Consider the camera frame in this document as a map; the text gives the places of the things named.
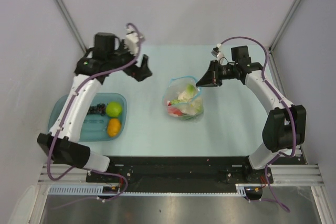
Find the green lettuce toy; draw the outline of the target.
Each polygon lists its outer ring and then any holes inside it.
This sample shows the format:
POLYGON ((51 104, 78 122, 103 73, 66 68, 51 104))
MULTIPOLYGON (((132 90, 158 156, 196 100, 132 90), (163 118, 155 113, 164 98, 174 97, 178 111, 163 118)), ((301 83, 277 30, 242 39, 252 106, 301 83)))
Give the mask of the green lettuce toy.
MULTIPOLYGON (((192 85, 192 84, 188 84, 187 86, 186 86, 186 88, 185 88, 185 90, 184 91, 189 91, 189 92, 194 92, 197 96, 200 96, 199 94, 198 94, 198 89, 194 86, 194 85, 192 85)), ((193 118, 193 117, 195 117, 195 116, 198 116, 198 115, 200 115, 201 113, 203 112, 203 101, 202 101, 202 111, 200 112, 200 113, 198 113, 198 114, 196 114, 196 115, 194 115, 194 116, 190 116, 190 115, 187 115, 187 114, 183 114, 183 116, 182 116, 182 118, 183 119, 191 119, 191 118, 193 118)))

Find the clear zip top bag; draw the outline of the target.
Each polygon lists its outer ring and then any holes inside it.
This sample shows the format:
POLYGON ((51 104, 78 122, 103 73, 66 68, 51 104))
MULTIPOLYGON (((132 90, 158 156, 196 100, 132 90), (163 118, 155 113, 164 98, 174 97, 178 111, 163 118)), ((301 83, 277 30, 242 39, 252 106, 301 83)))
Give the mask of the clear zip top bag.
POLYGON ((162 97, 164 111, 180 120, 193 120, 204 112, 202 88, 193 76, 173 78, 162 97))

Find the white cauliflower toy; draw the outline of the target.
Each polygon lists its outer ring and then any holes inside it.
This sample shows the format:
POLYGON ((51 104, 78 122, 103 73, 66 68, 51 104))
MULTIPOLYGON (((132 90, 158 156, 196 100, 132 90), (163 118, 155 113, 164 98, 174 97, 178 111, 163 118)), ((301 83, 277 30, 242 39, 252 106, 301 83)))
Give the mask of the white cauliflower toy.
POLYGON ((202 99, 194 92, 183 91, 178 95, 177 99, 170 101, 170 104, 181 110, 183 114, 190 116, 202 111, 202 99))

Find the red apple toy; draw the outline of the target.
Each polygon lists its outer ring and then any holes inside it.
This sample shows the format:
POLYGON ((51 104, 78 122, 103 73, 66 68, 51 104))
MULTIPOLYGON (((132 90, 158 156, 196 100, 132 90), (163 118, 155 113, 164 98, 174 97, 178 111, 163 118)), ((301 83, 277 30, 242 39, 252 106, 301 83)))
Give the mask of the red apple toy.
POLYGON ((167 107, 167 112, 168 112, 169 115, 175 116, 175 117, 183 115, 182 111, 179 110, 178 108, 174 107, 174 106, 168 106, 167 107))

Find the orange fruit toy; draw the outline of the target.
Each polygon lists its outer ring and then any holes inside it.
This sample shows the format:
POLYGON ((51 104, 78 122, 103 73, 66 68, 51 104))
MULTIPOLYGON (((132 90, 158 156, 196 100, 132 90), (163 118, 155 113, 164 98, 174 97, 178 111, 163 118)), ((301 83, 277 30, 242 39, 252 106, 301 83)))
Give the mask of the orange fruit toy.
POLYGON ((110 137, 115 137, 119 134, 120 130, 121 130, 121 123, 119 121, 119 119, 117 118, 111 118, 109 123, 108 123, 108 127, 107 127, 107 134, 110 137))

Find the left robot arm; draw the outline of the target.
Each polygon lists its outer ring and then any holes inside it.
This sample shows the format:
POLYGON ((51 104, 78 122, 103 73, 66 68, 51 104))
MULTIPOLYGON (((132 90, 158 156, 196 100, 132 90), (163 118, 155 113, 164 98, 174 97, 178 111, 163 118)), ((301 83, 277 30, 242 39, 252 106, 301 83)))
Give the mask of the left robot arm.
POLYGON ((94 46, 77 62, 71 91, 61 113, 49 132, 37 138, 48 155, 48 164, 57 161, 75 168, 97 170, 105 182, 115 178, 116 169, 109 165, 110 158, 79 144, 80 132, 96 93, 111 73, 124 71, 138 82, 152 75, 147 55, 137 66, 143 42, 144 36, 131 29, 127 30, 125 39, 112 33, 95 34, 94 46))

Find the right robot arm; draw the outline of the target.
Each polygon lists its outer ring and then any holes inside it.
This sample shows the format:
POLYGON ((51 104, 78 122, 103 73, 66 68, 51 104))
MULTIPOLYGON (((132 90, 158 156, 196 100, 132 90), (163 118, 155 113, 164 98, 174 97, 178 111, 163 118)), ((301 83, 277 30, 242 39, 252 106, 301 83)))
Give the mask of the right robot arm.
POLYGON ((243 179, 254 183, 261 177, 261 169, 275 161, 276 157, 294 156, 296 147, 305 139, 307 112, 303 105, 294 105, 266 78, 264 67, 252 62, 247 46, 231 49, 232 61, 222 64, 224 54, 216 46, 212 50, 215 59, 197 82, 197 87, 220 87, 224 80, 237 79, 257 97, 267 113, 262 130, 262 144, 248 156, 248 166, 242 169, 243 179))

